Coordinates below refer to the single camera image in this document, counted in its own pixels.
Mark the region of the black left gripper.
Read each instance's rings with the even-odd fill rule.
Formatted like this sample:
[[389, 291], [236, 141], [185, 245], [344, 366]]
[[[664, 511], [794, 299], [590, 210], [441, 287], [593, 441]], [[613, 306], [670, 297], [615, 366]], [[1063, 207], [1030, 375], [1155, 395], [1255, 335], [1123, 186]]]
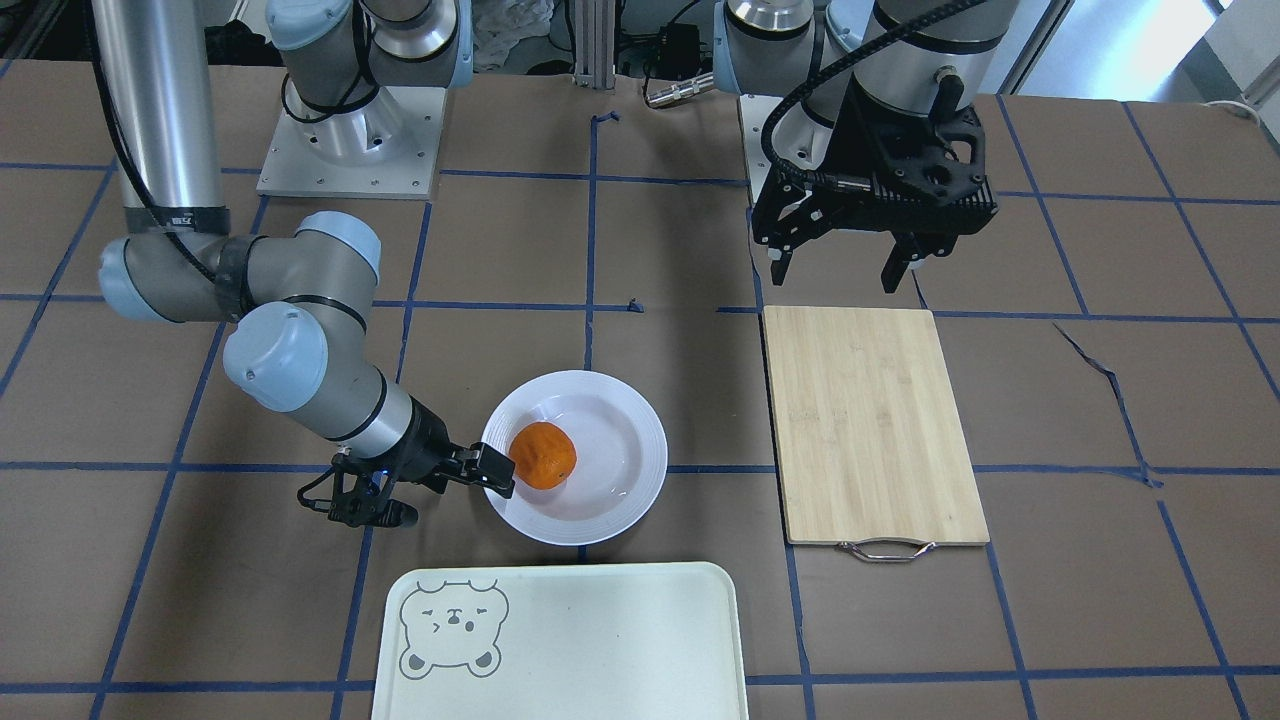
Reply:
[[829, 231], [890, 232], [881, 287], [895, 293], [929, 251], [948, 251], [998, 213], [986, 172], [986, 133], [960, 76], [925, 82], [923, 114], [901, 113], [851, 79], [814, 170], [772, 170], [751, 232], [782, 286], [796, 247]]

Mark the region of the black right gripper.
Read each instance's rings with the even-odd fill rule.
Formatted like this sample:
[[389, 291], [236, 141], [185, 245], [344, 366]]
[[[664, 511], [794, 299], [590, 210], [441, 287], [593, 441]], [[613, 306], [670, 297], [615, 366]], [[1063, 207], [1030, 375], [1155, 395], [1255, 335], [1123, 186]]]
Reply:
[[357, 457], [352, 450], [335, 454], [325, 473], [297, 491], [297, 500], [347, 527], [412, 527], [419, 512], [392, 497], [397, 484], [442, 495], [451, 482], [512, 498], [515, 462], [490, 445], [465, 448], [451, 442], [443, 420], [416, 402], [404, 437], [390, 450], [376, 457]]

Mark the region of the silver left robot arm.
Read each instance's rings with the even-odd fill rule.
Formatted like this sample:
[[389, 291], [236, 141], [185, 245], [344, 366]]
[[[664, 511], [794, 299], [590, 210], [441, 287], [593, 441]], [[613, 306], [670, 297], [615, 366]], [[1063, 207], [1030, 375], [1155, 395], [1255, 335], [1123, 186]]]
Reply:
[[998, 213], [974, 100], [1015, 1], [719, 1], [717, 88], [769, 96], [751, 236], [782, 284], [832, 231], [884, 232], [892, 293]]

